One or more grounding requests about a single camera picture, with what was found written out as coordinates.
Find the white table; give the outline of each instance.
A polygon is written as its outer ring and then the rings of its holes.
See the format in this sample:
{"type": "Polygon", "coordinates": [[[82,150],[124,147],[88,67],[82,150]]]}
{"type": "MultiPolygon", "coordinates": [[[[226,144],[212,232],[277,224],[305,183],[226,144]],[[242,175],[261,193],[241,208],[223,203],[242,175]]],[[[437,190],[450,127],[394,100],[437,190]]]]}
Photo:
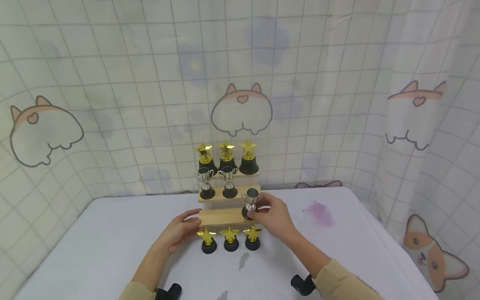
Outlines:
{"type": "MultiPolygon", "coordinates": [[[[438,299],[410,257],[347,188],[278,190],[270,193],[288,205],[295,226],[326,254],[376,289],[384,298],[438,299]],[[308,207],[328,208],[334,225],[317,222],[308,207]]],[[[93,201],[33,273],[16,300],[115,300],[130,281],[152,242],[179,213],[196,207],[196,194],[101,198],[93,201]]],[[[183,288],[184,300],[319,299],[314,291],[300,296],[291,286],[295,274],[307,271],[289,249],[260,233],[261,247],[246,249],[238,235],[235,252],[201,251],[195,238],[174,255],[160,282],[183,288]],[[240,259],[248,259],[240,268],[240,259]]]]}

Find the hand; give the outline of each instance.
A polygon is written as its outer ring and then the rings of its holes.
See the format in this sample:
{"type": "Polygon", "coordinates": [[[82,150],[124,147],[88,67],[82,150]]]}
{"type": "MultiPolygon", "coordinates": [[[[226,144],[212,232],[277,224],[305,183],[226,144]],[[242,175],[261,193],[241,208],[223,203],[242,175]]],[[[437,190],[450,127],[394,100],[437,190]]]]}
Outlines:
{"type": "Polygon", "coordinates": [[[169,254],[175,252],[200,230],[199,225],[202,221],[198,217],[188,218],[200,211],[200,208],[188,210],[173,218],[162,234],[160,234],[155,244],[160,248],[166,249],[169,254]]]}
{"type": "Polygon", "coordinates": [[[257,207],[270,206],[270,208],[262,208],[258,212],[249,211],[247,215],[262,224],[271,235],[285,243],[286,238],[297,233],[287,205],[282,199],[265,192],[261,193],[259,197],[260,199],[256,203],[257,207]]]}

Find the pink stain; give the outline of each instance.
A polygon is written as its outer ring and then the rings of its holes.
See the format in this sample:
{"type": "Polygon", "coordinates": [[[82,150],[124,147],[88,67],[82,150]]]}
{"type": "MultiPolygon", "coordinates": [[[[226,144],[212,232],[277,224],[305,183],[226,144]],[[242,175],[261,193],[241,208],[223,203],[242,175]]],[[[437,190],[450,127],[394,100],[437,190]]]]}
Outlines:
{"type": "Polygon", "coordinates": [[[330,210],[328,209],[328,207],[321,203],[314,201],[302,211],[311,215],[315,222],[320,226],[330,228],[335,225],[335,221],[332,218],[330,210]]]}

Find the wooden plank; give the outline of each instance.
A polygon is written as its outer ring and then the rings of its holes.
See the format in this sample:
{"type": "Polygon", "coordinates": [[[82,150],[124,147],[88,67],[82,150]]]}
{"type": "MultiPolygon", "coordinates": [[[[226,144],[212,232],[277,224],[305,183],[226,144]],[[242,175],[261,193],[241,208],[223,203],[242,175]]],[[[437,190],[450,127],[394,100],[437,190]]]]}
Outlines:
{"type": "Polygon", "coordinates": [[[246,220],[241,215],[242,207],[202,210],[198,217],[202,220],[201,227],[211,226],[251,226],[254,221],[246,220]]]}
{"type": "MultiPolygon", "coordinates": [[[[260,171],[257,171],[255,174],[247,175],[243,174],[242,172],[240,172],[240,170],[238,170],[237,176],[235,178],[257,177],[258,175],[260,175],[260,171]]],[[[221,179],[220,174],[216,173],[215,176],[212,177],[212,179],[221,179]]]]}
{"type": "Polygon", "coordinates": [[[224,187],[223,186],[214,186],[212,187],[215,190],[215,196],[212,199],[202,199],[200,197],[200,193],[202,190],[198,191],[198,203],[210,203],[210,202],[219,202],[219,201],[228,201],[228,200],[241,200],[242,194],[247,193],[249,188],[254,188],[260,193],[260,185],[259,184],[250,184],[250,185],[236,185],[235,188],[237,189],[238,193],[234,198],[225,198],[222,194],[224,187]]]}

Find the cartoon dog face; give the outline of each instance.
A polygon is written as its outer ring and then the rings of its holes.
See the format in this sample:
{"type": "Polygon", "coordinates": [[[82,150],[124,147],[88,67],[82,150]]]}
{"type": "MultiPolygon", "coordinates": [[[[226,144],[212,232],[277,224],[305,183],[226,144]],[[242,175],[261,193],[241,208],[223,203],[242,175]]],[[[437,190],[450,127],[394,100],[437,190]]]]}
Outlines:
{"type": "Polygon", "coordinates": [[[270,124],[272,112],[272,104],[258,83],[251,90],[237,90],[234,84],[229,84],[225,95],[215,104],[211,120],[215,128],[230,136],[236,136],[240,130],[256,135],[270,124]]]}
{"type": "Polygon", "coordinates": [[[458,257],[442,250],[418,215],[411,215],[403,239],[404,248],[416,263],[435,293],[445,288],[445,281],[468,275],[468,266],[458,257]]]}
{"type": "MultiPolygon", "coordinates": [[[[418,86],[418,81],[414,80],[401,92],[388,98],[385,136],[389,144],[405,140],[413,144],[415,149],[423,151],[427,149],[435,129],[439,100],[444,94],[446,82],[433,90],[419,90],[418,86]]],[[[396,143],[399,148],[407,145],[396,143]]]]}
{"type": "Polygon", "coordinates": [[[10,146],[15,158],[31,168],[49,165],[53,149],[70,149],[84,137],[80,123],[71,113],[43,96],[37,96],[35,104],[24,111],[10,106],[14,122],[10,146]]]}

